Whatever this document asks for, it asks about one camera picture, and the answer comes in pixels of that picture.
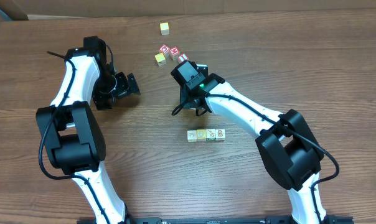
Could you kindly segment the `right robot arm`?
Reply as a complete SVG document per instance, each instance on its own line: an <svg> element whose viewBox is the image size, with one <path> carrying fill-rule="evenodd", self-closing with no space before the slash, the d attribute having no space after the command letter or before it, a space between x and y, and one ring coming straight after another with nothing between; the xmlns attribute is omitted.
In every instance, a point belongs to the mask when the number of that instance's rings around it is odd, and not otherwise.
<svg viewBox="0 0 376 224"><path fill-rule="evenodd" d="M327 214L317 188L324 153L303 116L265 108L235 90L206 65L185 60L171 72L180 86L180 104L196 115L223 116L255 138L264 167L288 192L296 223L324 223Z"/></svg>

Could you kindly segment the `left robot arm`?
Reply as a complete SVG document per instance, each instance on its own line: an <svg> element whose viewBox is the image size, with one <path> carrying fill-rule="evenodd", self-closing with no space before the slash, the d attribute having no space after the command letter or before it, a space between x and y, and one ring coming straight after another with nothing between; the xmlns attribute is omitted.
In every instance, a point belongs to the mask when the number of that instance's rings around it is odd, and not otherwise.
<svg viewBox="0 0 376 224"><path fill-rule="evenodd" d="M94 223L135 223L126 204L114 189L105 168L106 143L90 105L107 110L112 102L139 94L133 74L116 72L113 53L104 40L86 37L83 47L63 55L65 76L57 96L48 107L39 108L35 118L40 131L39 167L50 179L43 155L60 179L73 180L85 195Z"/></svg>

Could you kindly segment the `beige picture wooden block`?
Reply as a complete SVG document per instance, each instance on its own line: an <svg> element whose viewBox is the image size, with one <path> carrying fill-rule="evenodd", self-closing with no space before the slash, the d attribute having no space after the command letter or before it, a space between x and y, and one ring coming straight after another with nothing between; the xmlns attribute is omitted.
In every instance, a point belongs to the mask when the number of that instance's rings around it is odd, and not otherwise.
<svg viewBox="0 0 376 224"><path fill-rule="evenodd" d="M196 142L197 141L197 131L196 130L188 130L187 131L187 141L188 142Z"/></svg>

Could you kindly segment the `green letter B block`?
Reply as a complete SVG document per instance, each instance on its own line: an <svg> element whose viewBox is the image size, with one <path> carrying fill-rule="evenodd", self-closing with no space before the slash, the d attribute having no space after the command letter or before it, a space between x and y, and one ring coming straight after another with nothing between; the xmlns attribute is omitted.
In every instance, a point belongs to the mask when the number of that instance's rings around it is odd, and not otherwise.
<svg viewBox="0 0 376 224"><path fill-rule="evenodd" d="M224 129L216 129L215 130L215 140L216 141L224 141L226 138L225 130Z"/></svg>

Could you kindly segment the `yellow top wooden block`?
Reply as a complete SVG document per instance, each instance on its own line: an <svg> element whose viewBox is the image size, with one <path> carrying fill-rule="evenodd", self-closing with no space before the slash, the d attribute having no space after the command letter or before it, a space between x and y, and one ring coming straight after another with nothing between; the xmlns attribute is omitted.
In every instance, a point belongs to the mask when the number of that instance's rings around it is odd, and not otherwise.
<svg viewBox="0 0 376 224"><path fill-rule="evenodd" d="M197 141L206 141L207 140L207 130L206 129L197 129Z"/></svg>

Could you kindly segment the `beige drawing wooden block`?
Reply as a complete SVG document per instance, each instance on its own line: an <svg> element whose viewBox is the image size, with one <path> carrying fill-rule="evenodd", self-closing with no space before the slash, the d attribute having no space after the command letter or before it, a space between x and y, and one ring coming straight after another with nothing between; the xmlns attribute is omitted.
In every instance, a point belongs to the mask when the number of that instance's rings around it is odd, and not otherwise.
<svg viewBox="0 0 376 224"><path fill-rule="evenodd" d="M206 129L206 140L214 141L216 139L215 129Z"/></svg>

